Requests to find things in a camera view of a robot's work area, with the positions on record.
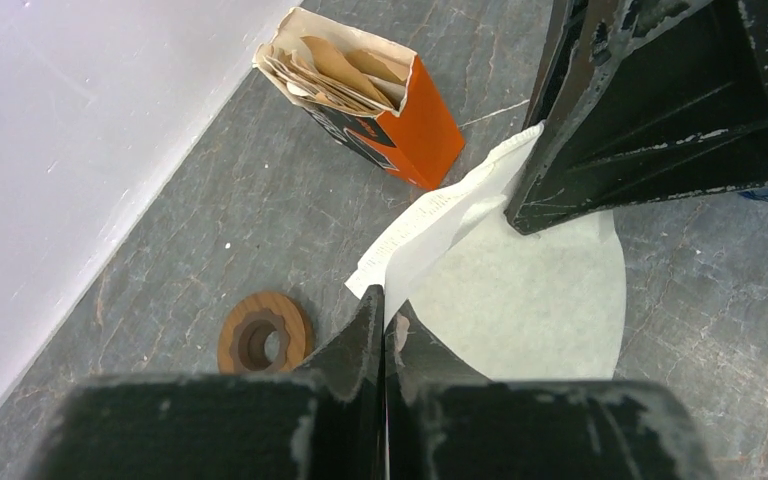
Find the white paper coffee filter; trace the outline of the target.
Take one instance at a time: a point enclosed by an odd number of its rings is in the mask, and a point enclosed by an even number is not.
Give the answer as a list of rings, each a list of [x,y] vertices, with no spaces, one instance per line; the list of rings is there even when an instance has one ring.
[[[589,214],[529,235],[504,211],[535,160],[542,125],[494,147],[459,182],[421,195],[372,243],[347,280],[379,285],[397,343],[419,320],[480,373],[501,380],[609,379],[626,313],[614,217]]]

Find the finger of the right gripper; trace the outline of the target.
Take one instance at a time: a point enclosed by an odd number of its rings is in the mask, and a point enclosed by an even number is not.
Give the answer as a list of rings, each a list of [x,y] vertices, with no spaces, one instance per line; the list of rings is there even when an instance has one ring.
[[[528,235],[621,206],[768,188],[768,1],[557,1],[506,207]]]

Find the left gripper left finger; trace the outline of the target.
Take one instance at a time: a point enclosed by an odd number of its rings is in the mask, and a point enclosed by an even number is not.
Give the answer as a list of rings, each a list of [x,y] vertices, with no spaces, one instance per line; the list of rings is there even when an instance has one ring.
[[[352,319],[301,369],[294,479],[384,477],[384,292],[369,286]]]

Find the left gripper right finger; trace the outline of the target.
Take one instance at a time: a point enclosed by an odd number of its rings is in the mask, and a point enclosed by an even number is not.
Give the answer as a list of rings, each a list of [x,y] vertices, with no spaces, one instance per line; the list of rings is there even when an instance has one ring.
[[[455,354],[405,302],[385,328],[387,475],[438,479],[435,453],[447,440],[439,395],[483,386],[488,377]]]

